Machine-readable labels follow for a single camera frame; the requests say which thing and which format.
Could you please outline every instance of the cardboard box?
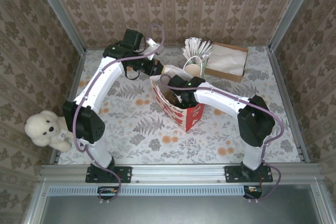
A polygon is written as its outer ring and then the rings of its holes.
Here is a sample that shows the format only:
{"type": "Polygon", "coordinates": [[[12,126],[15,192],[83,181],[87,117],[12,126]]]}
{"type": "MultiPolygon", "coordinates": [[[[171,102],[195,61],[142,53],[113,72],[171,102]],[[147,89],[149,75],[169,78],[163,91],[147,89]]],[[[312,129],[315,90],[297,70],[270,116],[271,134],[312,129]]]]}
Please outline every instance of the cardboard box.
{"type": "MultiPolygon", "coordinates": [[[[230,48],[230,49],[240,50],[242,52],[248,53],[247,48],[232,46],[232,45],[218,43],[218,42],[213,42],[213,44],[216,44],[216,45],[219,45],[219,46],[222,46],[222,47],[227,47],[227,48],[230,48]]],[[[230,80],[230,81],[241,82],[241,80],[243,79],[243,76],[245,74],[245,65],[246,65],[246,61],[245,61],[245,64],[244,64],[244,72],[243,72],[242,76],[237,76],[237,75],[231,74],[231,73],[224,73],[224,72],[221,72],[221,71],[218,71],[218,70],[210,69],[208,67],[205,68],[205,74],[208,74],[210,76],[220,77],[220,78],[227,79],[227,80],[230,80]]]]}

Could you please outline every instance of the black cable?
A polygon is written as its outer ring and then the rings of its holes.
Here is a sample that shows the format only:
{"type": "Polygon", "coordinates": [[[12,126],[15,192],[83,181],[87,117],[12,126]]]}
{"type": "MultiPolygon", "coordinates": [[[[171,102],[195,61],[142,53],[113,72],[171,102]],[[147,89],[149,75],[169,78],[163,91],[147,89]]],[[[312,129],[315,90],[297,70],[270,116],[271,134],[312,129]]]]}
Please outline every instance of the black cable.
{"type": "Polygon", "coordinates": [[[127,76],[127,69],[125,69],[124,72],[125,72],[125,77],[126,77],[127,79],[131,80],[131,81],[136,80],[136,79],[139,77],[139,75],[140,75],[140,71],[138,71],[138,75],[137,75],[137,77],[135,77],[135,78],[129,78],[129,77],[127,76]]]}
{"type": "Polygon", "coordinates": [[[144,42],[145,42],[145,49],[143,49],[141,52],[137,52],[138,54],[142,54],[143,52],[145,52],[145,50],[147,48],[146,38],[145,38],[144,35],[143,35],[143,39],[144,39],[144,42]]]}

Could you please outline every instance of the bag handle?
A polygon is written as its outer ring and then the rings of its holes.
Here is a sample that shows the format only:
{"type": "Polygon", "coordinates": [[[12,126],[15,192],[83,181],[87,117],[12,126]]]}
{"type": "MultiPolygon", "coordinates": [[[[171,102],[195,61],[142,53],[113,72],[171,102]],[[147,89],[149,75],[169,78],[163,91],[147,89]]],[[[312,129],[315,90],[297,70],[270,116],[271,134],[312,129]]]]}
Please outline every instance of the bag handle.
{"type": "Polygon", "coordinates": [[[195,55],[195,56],[193,56],[193,57],[190,57],[190,58],[186,61],[186,63],[185,63],[184,66],[183,66],[183,71],[184,71],[185,67],[187,66],[187,63],[188,63],[192,58],[198,58],[198,59],[200,60],[200,62],[201,62],[201,74],[202,74],[203,63],[202,63],[201,58],[200,58],[199,56],[197,56],[197,55],[195,55]]]}

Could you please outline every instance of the wallpaper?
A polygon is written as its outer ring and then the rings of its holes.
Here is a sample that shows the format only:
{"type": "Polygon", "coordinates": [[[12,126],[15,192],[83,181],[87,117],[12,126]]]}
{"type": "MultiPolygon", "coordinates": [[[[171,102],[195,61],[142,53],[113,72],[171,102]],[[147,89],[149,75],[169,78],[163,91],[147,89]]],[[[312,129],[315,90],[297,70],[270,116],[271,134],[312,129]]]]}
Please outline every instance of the wallpaper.
{"type": "Polygon", "coordinates": [[[26,136],[25,121],[61,113],[78,60],[47,0],[0,0],[0,223],[20,223],[51,155],[26,136]]]}
{"type": "Polygon", "coordinates": [[[304,0],[276,55],[310,158],[336,206],[336,0],[304,0]]]}
{"type": "MultiPolygon", "coordinates": [[[[88,48],[164,27],[166,45],[191,36],[227,44],[267,44],[290,0],[61,0],[88,48]]],[[[161,31],[151,37],[161,41],[161,31]]]]}

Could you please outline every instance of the bracket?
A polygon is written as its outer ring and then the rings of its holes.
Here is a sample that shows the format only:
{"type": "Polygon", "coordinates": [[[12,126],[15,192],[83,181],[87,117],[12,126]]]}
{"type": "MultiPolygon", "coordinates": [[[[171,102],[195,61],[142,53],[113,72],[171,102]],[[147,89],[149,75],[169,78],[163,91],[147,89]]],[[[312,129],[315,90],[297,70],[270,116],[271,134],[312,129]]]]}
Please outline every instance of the bracket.
{"type": "Polygon", "coordinates": [[[225,166],[225,179],[227,183],[259,183],[273,182],[271,168],[266,165],[260,165],[255,171],[246,170],[242,165],[225,166]]]}
{"type": "MultiPolygon", "coordinates": [[[[114,171],[120,178],[122,183],[130,183],[132,178],[132,167],[131,166],[114,166],[112,168],[107,168],[114,171]]],[[[86,183],[118,183],[117,178],[115,178],[111,173],[102,170],[95,165],[91,164],[86,173],[85,177],[86,183]]]]}

